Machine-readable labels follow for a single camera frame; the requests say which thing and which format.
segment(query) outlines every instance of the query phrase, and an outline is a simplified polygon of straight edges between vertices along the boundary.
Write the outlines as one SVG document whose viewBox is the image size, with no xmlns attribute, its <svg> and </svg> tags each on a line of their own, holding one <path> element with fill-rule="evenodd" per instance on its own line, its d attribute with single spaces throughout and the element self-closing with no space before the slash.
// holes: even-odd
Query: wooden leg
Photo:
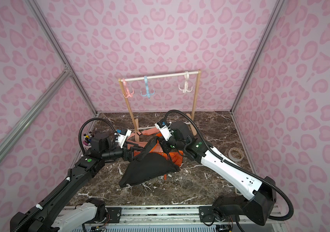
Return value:
<svg viewBox="0 0 330 232">
<path fill-rule="evenodd" d="M 135 141 L 136 142 L 139 142 L 139 135 L 137 134 L 137 132 L 139 131 L 138 128 L 139 128 L 139 119 L 135 119 L 135 124 L 137 125 L 137 129 L 135 130 L 135 135 L 134 135 L 134 138 L 135 138 Z"/>
<path fill-rule="evenodd" d="M 124 96 L 125 95 L 125 89 L 124 89 L 124 85 L 122 84 L 122 81 L 121 79 L 119 79 L 119 85 L 121 87 L 121 91 L 122 91 L 122 94 Z M 129 100 L 127 98 L 124 98 L 125 99 L 125 103 L 126 103 L 126 106 L 127 106 L 127 109 L 129 110 L 129 114 L 130 114 L 130 117 L 133 121 L 133 125 L 134 125 L 134 130 L 137 131 L 138 130 L 138 126 L 135 124 L 135 119 L 134 119 L 134 115 L 133 115 L 133 111 L 132 111 L 132 108 L 130 107 L 130 104 L 129 104 Z"/>
<path fill-rule="evenodd" d="M 201 79 L 201 70 L 199 69 L 196 77 L 195 95 L 193 97 L 193 106 L 192 106 L 192 114 L 191 114 L 192 120 L 195 118 L 196 102 L 197 102 L 198 88 L 200 86 L 200 79 Z"/>
<path fill-rule="evenodd" d="M 193 134 L 193 136 L 196 136 L 197 135 L 197 131 L 196 131 L 196 129 L 193 127 L 193 125 L 192 124 L 190 124 L 190 126 L 191 126 L 191 131 L 192 131 L 192 134 Z"/>
</svg>

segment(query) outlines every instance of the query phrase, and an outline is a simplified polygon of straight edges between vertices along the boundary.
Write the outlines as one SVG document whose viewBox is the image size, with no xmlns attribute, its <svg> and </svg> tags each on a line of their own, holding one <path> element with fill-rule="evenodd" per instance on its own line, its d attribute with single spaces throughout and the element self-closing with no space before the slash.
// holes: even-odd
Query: aluminum frame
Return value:
<svg viewBox="0 0 330 232">
<path fill-rule="evenodd" d="M 274 10 L 272 11 L 272 13 L 268 19 L 268 23 L 263 31 L 262 38 L 259 41 L 258 47 L 255 50 L 255 53 L 249 64 L 245 77 L 242 81 L 239 91 L 237 92 L 236 99 L 234 100 L 234 102 L 232 104 L 232 108 L 230 110 L 231 114 L 234 113 L 235 109 L 237 108 L 237 106 L 242 98 L 242 95 L 244 94 L 246 86 L 249 83 L 252 74 L 254 73 L 255 67 L 258 64 L 260 57 L 262 56 L 264 47 L 267 44 L 268 40 L 270 39 L 272 32 L 274 31 L 274 28 L 280 18 L 281 13 L 283 12 L 283 9 L 284 9 L 286 3 L 287 3 L 287 0 L 277 0 L 276 1 Z"/>
<path fill-rule="evenodd" d="M 244 152 L 246 154 L 246 158 L 247 158 L 247 160 L 249 162 L 249 165 L 251 167 L 251 171 L 252 171 L 252 173 L 254 173 L 256 175 L 259 175 L 258 170 L 257 170 L 253 160 L 251 159 L 250 155 L 248 155 L 249 150 L 247 149 L 247 143 L 246 143 L 244 137 L 241 135 L 241 130 L 240 130 L 239 125 L 237 124 L 236 118 L 234 117 L 233 114 L 231 114 L 231 117 L 232 117 L 233 123 L 235 124 L 237 134 L 239 135 L 239 138 L 240 138 L 240 141 L 241 141 L 241 144 L 242 144 L 242 148 L 244 148 Z"/>
<path fill-rule="evenodd" d="M 161 225 L 199 225 L 203 226 L 200 221 L 200 206 L 211 205 L 121 205 L 106 207 L 121 207 L 121 216 L 119 223 L 111 223 L 107 228 L 118 228 L 120 226 L 148 226 L 154 228 Z M 63 216 L 74 210 L 74 206 L 66 206 L 59 213 L 58 217 Z M 281 216 L 278 206 L 274 206 L 271 215 Z M 215 222 L 214 224 L 224 225 L 228 222 Z M 245 215 L 240 215 L 240 224 L 255 224 Z M 268 219 L 266 224 L 274 224 L 276 227 L 286 227 L 284 221 L 275 221 Z M 100 226 L 103 224 L 86 224 L 89 226 Z"/>
<path fill-rule="evenodd" d="M 60 60 L 64 64 L 64 67 L 68 68 L 72 71 L 72 79 L 73 79 L 75 85 L 77 86 L 77 89 L 79 90 L 79 92 L 83 96 L 84 100 L 88 104 L 90 110 L 93 112 L 93 114 L 97 114 L 97 109 L 93 105 L 93 102 L 91 101 L 89 95 L 87 94 L 87 92 L 85 91 L 85 89 L 82 86 L 81 82 L 79 81 L 79 79 L 78 79 L 75 71 L 73 70 L 66 54 L 64 53 L 62 47 L 60 46 L 58 40 L 56 39 L 55 34 L 51 30 L 51 28 L 49 26 L 49 23 L 47 22 L 46 17 L 44 16 L 44 13 L 42 12 L 39 4 L 37 3 L 36 0 L 24 0 L 24 2 L 28 5 L 29 9 L 31 10 L 31 12 L 35 16 L 36 21 L 39 23 L 41 29 L 44 31 L 46 37 L 48 38 L 48 40 L 51 44 L 51 46 L 54 48 L 54 50 L 56 51 L 56 54 L 58 55 L 58 57 L 60 58 Z"/>
<path fill-rule="evenodd" d="M 71 75 L 70 69 L 65 69 L 3 139 L 0 144 L 0 163 Z"/>
</svg>

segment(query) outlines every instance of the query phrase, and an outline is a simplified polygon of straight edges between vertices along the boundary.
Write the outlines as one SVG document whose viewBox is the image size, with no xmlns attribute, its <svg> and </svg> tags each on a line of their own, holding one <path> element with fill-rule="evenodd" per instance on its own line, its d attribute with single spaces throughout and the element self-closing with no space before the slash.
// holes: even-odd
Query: white hook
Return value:
<svg viewBox="0 0 330 232">
<path fill-rule="evenodd" d="M 181 86 L 178 85 L 179 90 L 181 90 L 184 94 L 185 94 L 186 92 L 190 92 L 190 91 L 192 91 L 192 89 L 193 89 L 193 87 L 191 87 L 191 90 L 188 89 L 188 80 L 190 79 L 190 74 L 188 73 L 188 71 L 186 71 L 185 73 L 186 73 L 186 75 L 184 75 L 184 78 L 185 78 L 186 80 L 184 81 L 184 88 L 181 89 Z"/>
</svg>

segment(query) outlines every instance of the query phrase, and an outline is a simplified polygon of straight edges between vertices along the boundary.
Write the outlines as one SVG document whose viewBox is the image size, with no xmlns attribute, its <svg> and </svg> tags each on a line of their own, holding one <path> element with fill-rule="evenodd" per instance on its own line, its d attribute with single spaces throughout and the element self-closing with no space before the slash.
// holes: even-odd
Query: metal plate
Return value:
<svg viewBox="0 0 330 232">
<path fill-rule="evenodd" d="M 110 214 L 108 223 L 119 223 L 121 217 L 121 207 L 106 207 L 107 213 Z"/>
<path fill-rule="evenodd" d="M 208 223 L 208 222 L 212 222 L 214 220 L 213 207 L 212 206 L 199 206 L 198 211 L 199 211 L 199 216 L 200 216 L 200 221 L 201 222 Z M 231 217 L 232 217 L 233 221 L 236 220 L 234 215 L 231 215 Z"/>
<path fill-rule="evenodd" d="M 117 206 L 106 206 L 107 208 L 120 207 L 121 215 L 119 223 L 110 223 L 110 228 L 131 226 L 131 228 L 141 228 L 142 226 L 151 226 L 156 228 L 158 226 L 170 226 L 170 227 L 186 227 L 192 226 L 204 226 L 199 216 L 199 207 L 211 207 L 212 205 L 117 205 Z M 74 210 L 74 206 L 65 206 L 60 212 L 59 217 Z M 271 215 L 282 216 L 278 206 L 274 206 Z M 215 221 L 214 225 L 228 224 L 226 222 Z M 240 224 L 254 224 L 248 217 L 240 215 Z M 284 221 L 274 221 L 268 219 L 266 224 L 282 224 L 285 226 Z M 86 224 L 88 226 L 101 226 L 103 223 L 98 224 Z"/>
</svg>

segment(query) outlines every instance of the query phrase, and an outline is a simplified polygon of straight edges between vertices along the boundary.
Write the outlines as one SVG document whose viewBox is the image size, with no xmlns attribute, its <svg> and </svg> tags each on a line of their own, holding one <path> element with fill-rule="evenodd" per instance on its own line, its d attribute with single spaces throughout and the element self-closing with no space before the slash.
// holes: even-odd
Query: blue hook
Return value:
<svg viewBox="0 0 330 232">
<path fill-rule="evenodd" d="M 154 94 L 155 94 L 155 89 L 153 89 L 153 93 L 151 93 L 151 94 L 149 93 L 147 76 L 144 76 L 144 83 L 146 84 L 146 94 L 143 95 L 143 94 L 142 94 L 142 91 L 140 91 L 140 94 L 141 94 L 142 96 L 147 96 L 148 98 L 150 98 L 150 95 L 154 95 Z"/>
</svg>

